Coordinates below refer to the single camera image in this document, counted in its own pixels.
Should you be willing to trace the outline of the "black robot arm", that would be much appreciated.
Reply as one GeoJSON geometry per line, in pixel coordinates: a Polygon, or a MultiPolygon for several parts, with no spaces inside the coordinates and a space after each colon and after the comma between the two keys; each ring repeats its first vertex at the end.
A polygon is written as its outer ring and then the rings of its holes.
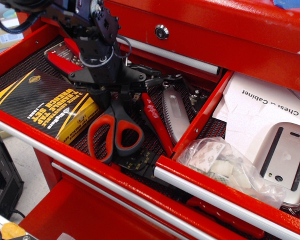
{"type": "Polygon", "coordinates": [[[124,65],[117,42],[121,28],[102,0],[1,0],[0,4],[29,16],[21,25],[0,28],[9,34],[20,34],[40,17],[58,23],[74,41],[73,51],[83,68],[48,56],[50,64],[79,89],[87,90],[102,109],[108,108],[111,94],[118,93],[129,101],[136,93],[145,93],[146,75],[124,65]]]}

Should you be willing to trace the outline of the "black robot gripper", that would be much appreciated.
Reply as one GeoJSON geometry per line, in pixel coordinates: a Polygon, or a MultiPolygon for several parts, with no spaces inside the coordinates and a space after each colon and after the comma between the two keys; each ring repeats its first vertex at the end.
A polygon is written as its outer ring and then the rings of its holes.
{"type": "Polygon", "coordinates": [[[85,89],[102,109],[110,106],[111,92],[119,93],[122,105],[135,104],[135,92],[142,92],[146,75],[124,64],[118,47],[79,48],[78,58],[83,67],[71,70],[67,78],[85,89]]]}

